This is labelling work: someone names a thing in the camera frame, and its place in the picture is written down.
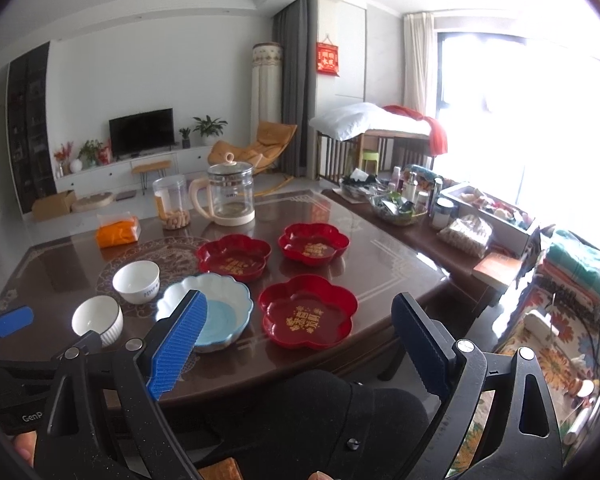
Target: gray curtain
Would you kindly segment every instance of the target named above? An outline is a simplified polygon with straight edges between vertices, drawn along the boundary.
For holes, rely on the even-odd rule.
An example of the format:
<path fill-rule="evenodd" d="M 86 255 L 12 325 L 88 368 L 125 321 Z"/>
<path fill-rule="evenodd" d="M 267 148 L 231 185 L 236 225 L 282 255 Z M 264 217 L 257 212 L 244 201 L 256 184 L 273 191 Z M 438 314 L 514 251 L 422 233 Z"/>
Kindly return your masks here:
<path fill-rule="evenodd" d="M 296 0 L 273 17 L 273 41 L 283 48 L 282 122 L 298 125 L 294 138 L 280 156 L 280 169 L 293 176 L 305 176 L 309 0 Z"/>

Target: light blue bowl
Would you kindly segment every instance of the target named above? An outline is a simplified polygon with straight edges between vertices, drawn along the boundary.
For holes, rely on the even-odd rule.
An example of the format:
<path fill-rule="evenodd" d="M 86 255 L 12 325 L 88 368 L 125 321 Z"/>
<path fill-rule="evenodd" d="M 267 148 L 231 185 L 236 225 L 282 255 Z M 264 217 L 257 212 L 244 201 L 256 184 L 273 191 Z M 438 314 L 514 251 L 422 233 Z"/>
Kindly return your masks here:
<path fill-rule="evenodd" d="M 190 290 L 199 290 L 206 297 L 206 323 L 194 349 L 200 353 L 216 352 L 234 343 L 249 323 L 253 311 L 251 293 L 243 283 L 231 276 L 206 272 L 187 276 L 170 285 L 158 301 L 156 320 L 168 317 Z"/>

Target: kettle lid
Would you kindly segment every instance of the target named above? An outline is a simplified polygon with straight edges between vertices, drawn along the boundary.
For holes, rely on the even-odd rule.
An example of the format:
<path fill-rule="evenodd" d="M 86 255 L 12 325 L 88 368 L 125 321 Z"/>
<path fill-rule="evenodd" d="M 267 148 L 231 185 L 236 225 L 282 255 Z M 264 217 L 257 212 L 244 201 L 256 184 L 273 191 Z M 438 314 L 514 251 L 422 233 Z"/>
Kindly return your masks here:
<path fill-rule="evenodd" d="M 248 174 L 253 171 L 253 165 L 248 162 L 236 162 L 234 160 L 234 154 L 228 152 L 224 156 L 225 162 L 220 164 L 214 164 L 207 170 L 209 174 L 213 175 L 234 175 L 234 174 Z"/>

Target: blue gripper pad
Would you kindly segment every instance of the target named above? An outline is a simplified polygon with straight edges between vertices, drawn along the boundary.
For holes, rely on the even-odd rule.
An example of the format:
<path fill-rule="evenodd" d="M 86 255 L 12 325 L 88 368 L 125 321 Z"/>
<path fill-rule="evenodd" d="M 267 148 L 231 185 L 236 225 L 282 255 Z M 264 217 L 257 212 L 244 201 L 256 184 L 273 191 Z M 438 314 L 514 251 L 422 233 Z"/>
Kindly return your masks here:
<path fill-rule="evenodd" d="M 206 297 L 197 290 L 152 358 L 146 387 L 155 400 L 175 386 L 205 322 Z"/>
<path fill-rule="evenodd" d="M 391 319 L 425 388 L 444 402 L 451 394 L 448 379 L 456 362 L 451 345 L 420 305 L 407 293 L 394 297 Z"/>
<path fill-rule="evenodd" d="M 33 322 L 33 311 L 28 306 L 21 306 L 0 316 L 0 337 L 17 332 Z"/>

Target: white pillow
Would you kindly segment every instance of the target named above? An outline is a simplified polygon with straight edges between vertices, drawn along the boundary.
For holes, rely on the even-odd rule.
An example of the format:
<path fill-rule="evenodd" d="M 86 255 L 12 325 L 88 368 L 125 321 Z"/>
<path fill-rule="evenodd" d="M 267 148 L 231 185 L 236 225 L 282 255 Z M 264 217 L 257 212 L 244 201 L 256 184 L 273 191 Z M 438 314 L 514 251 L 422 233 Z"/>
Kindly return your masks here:
<path fill-rule="evenodd" d="M 392 114 L 372 103 L 334 108 L 309 121 L 309 126 L 336 140 L 349 140 L 367 130 L 388 130 L 429 135 L 425 121 Z"/>
<path fill-rule="evenodd" d="M 374 108 L 382 109 L 371 103 L 341 106 L 314 117 L 309 126 L 336 140 L 353 139 L 369 129 Z"/>

